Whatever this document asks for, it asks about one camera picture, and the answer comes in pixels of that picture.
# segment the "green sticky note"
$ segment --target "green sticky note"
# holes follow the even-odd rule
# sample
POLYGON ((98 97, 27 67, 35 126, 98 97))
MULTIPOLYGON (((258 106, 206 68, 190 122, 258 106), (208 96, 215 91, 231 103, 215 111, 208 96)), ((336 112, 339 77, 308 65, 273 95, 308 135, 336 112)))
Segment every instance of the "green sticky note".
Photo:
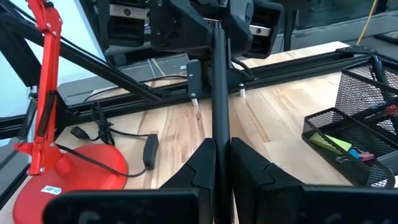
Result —
MULTIPOLYGON (((336 145, 340 146, 342 149, 346 150, 347 152, 351 149, 353 146, 351 143, 344 142, 340 139, 331 137, 329 135, 325 135, 328 137, 330 140, 332 140, 336 145)), ((310 141, 314 144, 317 144, 318 146, 324 147, 326 149, 331 148, 332 146, 326 142, 318 133, 315 133, 313 136, 311 136, 310 141)))

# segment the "red desk lamp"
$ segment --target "red desk lamp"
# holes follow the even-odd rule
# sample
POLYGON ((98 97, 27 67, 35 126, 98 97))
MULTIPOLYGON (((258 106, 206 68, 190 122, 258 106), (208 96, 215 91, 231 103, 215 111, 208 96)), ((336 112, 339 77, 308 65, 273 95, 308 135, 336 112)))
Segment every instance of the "red desk lamp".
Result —
MULTIPOLYGON (((33 142, 15 145, 30 154, 28 174, 33 177, 17 196, 12 213, 16 224, 42 223, 42 212, 53 198, 72 190, 122 189, 127 177, 61 153, 54 143, 56 90, 62 20, 51 2, 27 0, 37 28, 44 34, 44 56, 37 99, 37 120, 33 142)), ((108 167, 127 173, 127 163, 114 146, 90 144, 75 149, 108 167)))

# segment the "screw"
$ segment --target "screw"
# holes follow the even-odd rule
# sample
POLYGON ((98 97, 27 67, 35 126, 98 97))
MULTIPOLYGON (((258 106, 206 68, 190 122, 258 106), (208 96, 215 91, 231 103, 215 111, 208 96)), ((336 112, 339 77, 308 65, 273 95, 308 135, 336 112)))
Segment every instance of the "screw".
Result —
POLYGON ((130 15, 131 15, 130 9, 124 9, 124 10, 123 10, 123 13, 124 13, 124 15, 126 15, 126 16, 130 16, 130 15))

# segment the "black mesh pen holder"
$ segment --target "black mesh pen holder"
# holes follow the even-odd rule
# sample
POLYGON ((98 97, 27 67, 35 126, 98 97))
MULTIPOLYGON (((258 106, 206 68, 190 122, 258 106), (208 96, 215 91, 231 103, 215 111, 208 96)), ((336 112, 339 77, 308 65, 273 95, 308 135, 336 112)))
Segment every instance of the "black mesh pen holder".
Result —
POLYGON ((375 56, 343 69, 335 108, 398 142, 398 65, 375 56))
POLYGON ((398 145, 342 111, 330 108, 305 117, 302 138, 354 185, 394 187, 394 174, 379 159, 362 162, 348 151, 395 152, 398 145))

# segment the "wooden tabletop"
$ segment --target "wooden tabletop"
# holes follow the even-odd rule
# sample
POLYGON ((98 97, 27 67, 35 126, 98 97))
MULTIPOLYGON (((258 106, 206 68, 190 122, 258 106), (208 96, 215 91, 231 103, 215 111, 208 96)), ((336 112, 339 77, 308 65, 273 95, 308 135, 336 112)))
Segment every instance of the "wooden tabletop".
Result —
MULTIPOLYGON (((322 54, 346 46, 341 42, 332 42, 274 54, 265 60, 246 59, 244 62, 249 67, 258 67, 322 54)), ((339 81, 340 72, 250 90, 247 91, 246 98, 241 98, 239 94, 230 95, 231 137, 241 138, 265 158, 305 183, 350 185, 300 137, 304 116, 334 106, 339 81)), ((159 86, 172 82, 175 81, 162 80, 150 85, 159 86)), ((121 93, 125 93, 125 90, 111 91, 98 97, 121 93)), ((200 101, 199 108, 193 107, 191 103, 184 103, 110 118, 109 121, 114 124, 113 128, 119 131, 158 134, 160 146, 155 169, 140 177, 128 179, 125 187, 125 189, 156 189, 181 168, 204 138, 211 137, 211 101, 200 101)), ((81 124, 79 127, 91 137, 97 135, 97 125, 93 122, 81 124)), ((71 128, 65 128, 57 139, 58 144, 75 148, 91 143, 72 136, 71 128)), ((114 135, 114 138, 116 147, 129 164, 130 174, 141 171, 144 167, 142 149, 145 142, 118 135, 114 135)), ((12 208, 20 189, 0 210, 0 223, 14 223, 12 208)))

